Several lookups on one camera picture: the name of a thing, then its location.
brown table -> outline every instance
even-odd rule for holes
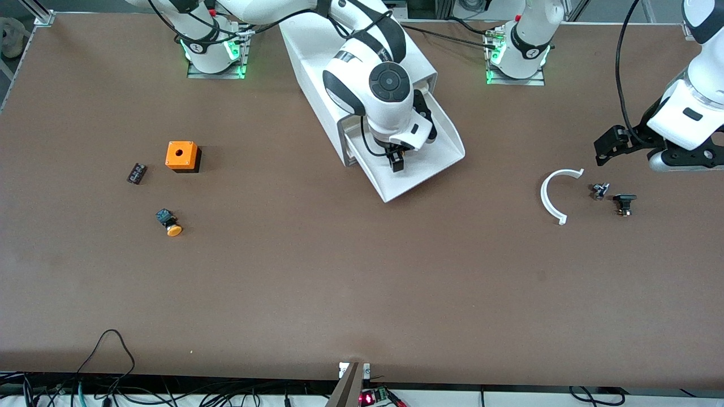
[[[723,389],[723,176],[656,174],[644,153],[595,167],[621,121],[618,30],[561,27],[543,88],[485,85],[479,49],[411,33],[467,157],[384,204],[278,30],[246,80],[187,80],[155,16],[59,15],[0,116],[0,369],[74,371],[115,327],[138,373],[333,379],[355,359],[390,382]],[[630,28],[632,119],[698,48]],[[164,166],[170,140],[203,146],[202,173]],[[562,227],[539,200],[560,168],[586,169],[550,186]],[[634,215],[596,182],[637,194]],[[88,367],[126,368],[115,340]]]

white c-shaped part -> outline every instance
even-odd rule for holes
[[[565,225],[565,221],[568,219],[568,216],[556,209],[555,206],[550,203],[550,199],[548,198],[548,182],[550,182],[550,180],[556,175],[567,175],[578,179],[583,174],[583,168],[581,168],[581,171],[576,171],[574,169],[559,169],[558,171],[554,171],[548,175],[548,178],[546,178],[545,181],[543,181],[543,185],[541,185],[541,201],[543,201],[543,206],[545,206],[545,209],[547,209],[551,215],[558,218],[559,225]]]

orange push button box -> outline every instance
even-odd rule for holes
[[[175,172],[198,172],[201,149],[193,141],[172,141],[166,152],[166,167]]]

